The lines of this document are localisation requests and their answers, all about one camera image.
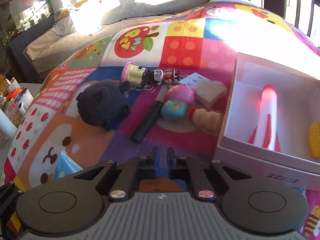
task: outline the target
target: patchwork quilt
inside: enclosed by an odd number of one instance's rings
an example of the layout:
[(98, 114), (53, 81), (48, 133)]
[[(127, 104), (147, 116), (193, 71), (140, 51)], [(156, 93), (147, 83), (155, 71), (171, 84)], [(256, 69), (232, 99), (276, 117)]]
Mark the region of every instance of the patchwork quilt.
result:
[[(237, 52), (296, 69), (319, 62), (320, 56), (320, 50), (281, 17), (234, 2), (211, 2), (125, 28), (81, 49), (51, 71), (17, 130), (1, 183), (13, 180), (22, 190), (28, 190), (50, 181), (62, 149), (85, 168), (109, 159), (124, 163), (133, 156), (149, 155), (157, 146), (163, 176), (168, 147), (174, 147), (178, 156), (210, 161), (219, 133), (207, 134), (187, 119), (177, 123), (159, 119), (141, 144), (130, 140), (163, 92), (160, 86), (151, 94), (126, 92), (132, 113), (114, 120), (109, 132), (81, 120), (76, 97), (100, 80), (119, 82), (128, 61), (162, 70), (174, 68), (180, 74), (197, 72), (222, 82), (229, 91)], [(212, 109), (223, 114), (227, 100), (228, 93)], [(310, 205), (310, 216), (302, 233), (309, 239), (319, 239), (320, 194), (303, 194)], [(16, 215), (10, 223), (19, 230)]]

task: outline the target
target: black plush toy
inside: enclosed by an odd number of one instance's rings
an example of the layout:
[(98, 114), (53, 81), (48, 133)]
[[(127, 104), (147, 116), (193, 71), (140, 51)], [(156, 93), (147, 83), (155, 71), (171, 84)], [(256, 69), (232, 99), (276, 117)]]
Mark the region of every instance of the black plush toy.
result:
[(102, 80), (87, 87), (76, 98), (81, 119), (89, 125), (111, 130), (110, 122), (113, 119), (121, 114), (130, 114), (130, 108), (123, 96), (129, 88), (129, 81), (119, 85), (113, 80)]

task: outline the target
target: doll head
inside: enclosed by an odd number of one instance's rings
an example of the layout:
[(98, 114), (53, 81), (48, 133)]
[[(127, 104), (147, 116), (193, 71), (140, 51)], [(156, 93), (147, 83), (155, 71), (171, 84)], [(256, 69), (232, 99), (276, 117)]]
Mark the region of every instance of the doll head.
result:
[(187, 85), (172, 86), (164, 95), (164, 101), (169, 99), (178, 100), (185, 103), (187, 106), (192, 106), (195, 102), (195, 89), (189, 88)]

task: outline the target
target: small box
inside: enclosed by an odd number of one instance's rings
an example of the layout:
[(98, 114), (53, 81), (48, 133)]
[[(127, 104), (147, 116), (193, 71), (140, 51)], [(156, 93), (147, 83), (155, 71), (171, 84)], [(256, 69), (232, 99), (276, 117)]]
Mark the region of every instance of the small box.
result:
[[(320, 66), (301, 66), (306, 73)], [(320, 122), (320, 81), (287, 66), (238, 53), (234, 82), (214, 159), (291, 187), (320, 191), (320, 159), (310, 153), (308, 129)], [(257, 126), (262, 88), (277, 93), (280, 152), (249, 141)]]
[(227, 91), (223, 83), (212, 81), (198, 73), (187, 76), (179, 83), (196, 89), (195, 99), (206, 108), (211, 108)]

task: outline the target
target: black cylinder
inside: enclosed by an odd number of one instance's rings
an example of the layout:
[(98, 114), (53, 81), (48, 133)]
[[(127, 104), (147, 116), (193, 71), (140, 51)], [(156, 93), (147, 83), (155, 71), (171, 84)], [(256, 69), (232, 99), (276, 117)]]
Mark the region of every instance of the black cylinder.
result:
[(148, 134), (148, 132), (151, 130), (151, 128), (159, 118), (163, 105), (164, 103), (158, 100), (155, 100), (153, 102), (151, 108), (131, 135), (132, 141), (134, 141), (135, 143), (141, 143), (143, 141), (144, 137)]

